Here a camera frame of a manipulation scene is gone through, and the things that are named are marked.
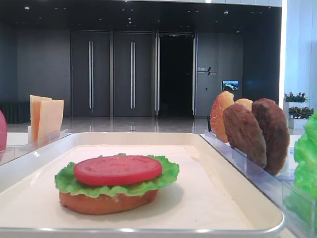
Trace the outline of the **brown meat patty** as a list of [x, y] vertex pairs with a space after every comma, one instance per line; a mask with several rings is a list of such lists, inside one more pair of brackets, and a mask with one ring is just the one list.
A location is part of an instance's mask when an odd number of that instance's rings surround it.
[[238, 149], [260, 168], [266, 166], [266, 143], [259, 123], [250, 110], [234, 103], [223, 112], [225, 134], [233, 149]]
[[264, 170], [271, 175], [278, 174], [284, 167], [290, 143], [286, 116], [275, 101], [267, 98], [252, 103], [252, 113], [259, 123], [266, 143]]

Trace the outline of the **red tomato slice on tray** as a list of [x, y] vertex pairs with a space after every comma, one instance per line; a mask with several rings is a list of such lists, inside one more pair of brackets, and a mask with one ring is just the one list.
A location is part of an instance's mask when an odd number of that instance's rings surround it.
[[106, 156], [76, 164], [74, 174], [78, 181], [88, 185], [128, 185], [160, 176], [162, 165], [158, 160], [147, 156]]

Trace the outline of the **yellow cheese slice inner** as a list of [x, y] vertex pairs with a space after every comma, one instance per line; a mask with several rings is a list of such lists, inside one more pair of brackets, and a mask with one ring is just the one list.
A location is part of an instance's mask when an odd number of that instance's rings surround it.
[[38, 140], [60, 131], [63, 110], [64, 100], [41, 101]]

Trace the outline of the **green lettuce leaf on tray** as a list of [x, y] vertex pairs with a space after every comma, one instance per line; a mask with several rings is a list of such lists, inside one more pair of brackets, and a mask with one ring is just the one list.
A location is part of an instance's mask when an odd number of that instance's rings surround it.
[[170, 162], [164, 155], [149, 155], [159, 161], [162, 165], [162, 174], [152, 180], [142, 181], [130, 185], [115, 186], [91, 186], [81, 183], [75, 178], [75, 163], [70, 162], [61, 169], [54, 177], [55, 187], [62, 193], [69, 193], [72, 196], [85, 195], [90, 198], [98, 198], [100, 195], [115, 197], [119, 194], [126, 196], [142, 196], [148, 191], [154, 191], [172, 185], [177, 181], [179, 165]]

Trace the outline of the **brown meat patty in rack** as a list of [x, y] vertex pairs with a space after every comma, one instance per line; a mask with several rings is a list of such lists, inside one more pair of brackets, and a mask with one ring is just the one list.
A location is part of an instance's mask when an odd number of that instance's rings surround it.
[[266, 143], [264, 170], [271, 175], [278, 174], [284, 167], [290, 143], [286, 116], [275, 101], [267, 98], [252, 103], [252, 113], [259, 123]]

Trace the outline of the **orange cheese slice outer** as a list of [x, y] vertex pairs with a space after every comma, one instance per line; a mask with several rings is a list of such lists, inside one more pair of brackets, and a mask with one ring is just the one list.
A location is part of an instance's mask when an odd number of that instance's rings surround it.
[[38, 139], [41, 101], [51, 100], [52, 98], [30, 95], [31, 142]]

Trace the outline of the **red tomato slice in rack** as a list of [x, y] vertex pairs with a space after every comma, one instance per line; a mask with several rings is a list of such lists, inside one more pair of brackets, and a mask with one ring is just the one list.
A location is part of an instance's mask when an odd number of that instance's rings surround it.
[[0, 111], [0, 151], [6, 149], [6, 142], [7, 142], [7, 124], [5, 117]]

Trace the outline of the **green lettuce leaf in rack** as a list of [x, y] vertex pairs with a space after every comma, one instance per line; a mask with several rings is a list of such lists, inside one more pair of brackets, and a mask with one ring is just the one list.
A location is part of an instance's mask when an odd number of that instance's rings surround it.
[[284, 200], [285, 206], [306, 222], [312, 220], [312, 199], [317, 199], [317, 115], [314, 114], [304, 126], [305, 132], [294, 146], [294, 185], [300, 192], [291, 192]]

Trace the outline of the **bun slice far right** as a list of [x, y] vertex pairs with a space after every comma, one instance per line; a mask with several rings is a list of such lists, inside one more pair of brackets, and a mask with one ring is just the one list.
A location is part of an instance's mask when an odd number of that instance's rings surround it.
[[225, 134], [225, 126], [223, 122], [224, 110], [234, 103], [234, 95], [228, 91], [221, 92], [211, 108], [210, 125], [211, 131], [214, 132], [218, 139], [227, 143], [228, 139]]

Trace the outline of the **bun slice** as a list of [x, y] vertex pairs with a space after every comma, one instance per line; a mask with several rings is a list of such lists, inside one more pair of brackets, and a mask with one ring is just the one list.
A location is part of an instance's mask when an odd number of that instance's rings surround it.
[[241, 98], [241, 99], [236, 100], [235, 103], [245, 106], [249, 111], [252, 110], [253, 101], [250, 99]]
[[214, 132], [218, 139], [227, 143], [228, 139], [225, 134], [225, 126], [223, 122], [224, 110], [234, 103], [234, 95], [228, 91], [221, 92], [211, 108], [210, 125], [211, 131]]
[[59, 192], [59, 201], [63, 207], [86, 215], [104, 215], [132, 210], [152, 202], [157, 196], [157, 190], [147, 191], [143, 195], [127, 196], [117, 194], [114, 197], [101, 194], [91, 198], [84, 194], [70, 195]]

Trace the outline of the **white rectangular tray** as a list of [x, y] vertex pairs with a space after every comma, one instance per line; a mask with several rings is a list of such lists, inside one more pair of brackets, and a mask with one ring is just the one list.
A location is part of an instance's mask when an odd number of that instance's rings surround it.
[[[135, 210], [91, 216], [59, 203], [54, 176], [100, 155], [164, 155], [175, 183]], [[1, 166], [3, 238], [276, 238], [283, 212], [201, 136], [192, 133], [75, 133]]]

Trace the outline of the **bottom bun slice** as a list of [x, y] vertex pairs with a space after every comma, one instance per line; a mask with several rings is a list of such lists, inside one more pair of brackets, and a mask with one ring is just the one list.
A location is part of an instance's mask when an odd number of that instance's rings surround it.
[[152, 202], [157, 196], [157, 190], [147, 191], [143, 195], [127, 196], [117, 194], [114, 197], [101, 194], [91, 198], [84, 194], [70, 195], [59, 192], [59, 201], [63, 207], [86, 215], [104, 215], [132, 210]]

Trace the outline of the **clear acrylic rack left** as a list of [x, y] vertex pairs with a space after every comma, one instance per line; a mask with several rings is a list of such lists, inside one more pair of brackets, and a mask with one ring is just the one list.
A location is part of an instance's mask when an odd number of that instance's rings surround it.
[[71, 133], [68, 129], [54, 132], [49, 136], [37, 140], [35, 142], [31, 142], [31, 132], [30, 127], [28, 127], [27, 133], [20, 132], [9, 132], [7, 134], [7, 145], [6, 149], [0, 152], [0, 165], [4, 165], [12, 160], [15, 160], [25, 154], [30, 152], [34, 152], [46, 145], [49, 145], [55, 141], [58, 141]]

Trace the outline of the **clear acrylic rack right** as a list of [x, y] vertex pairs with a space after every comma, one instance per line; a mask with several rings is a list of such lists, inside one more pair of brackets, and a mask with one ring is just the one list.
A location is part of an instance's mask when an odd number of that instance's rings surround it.
[[203, 138], [284, 212], [286, 227], [295, 237], [317, 236], [317, 202], [295, 186], [294, 170], [290, 166], [292, 154], [287, 157], [286, 170], [272, 176], [248, 160], [241, 151], [218, 140], [210, 125]]

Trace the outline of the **wall display screen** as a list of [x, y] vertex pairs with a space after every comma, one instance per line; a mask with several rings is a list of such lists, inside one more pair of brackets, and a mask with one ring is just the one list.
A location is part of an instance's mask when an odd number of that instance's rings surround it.
[[239, 82], [238, 81], [222, 81], [222, 90], [223, 91], [237, 91], [239, 89]]

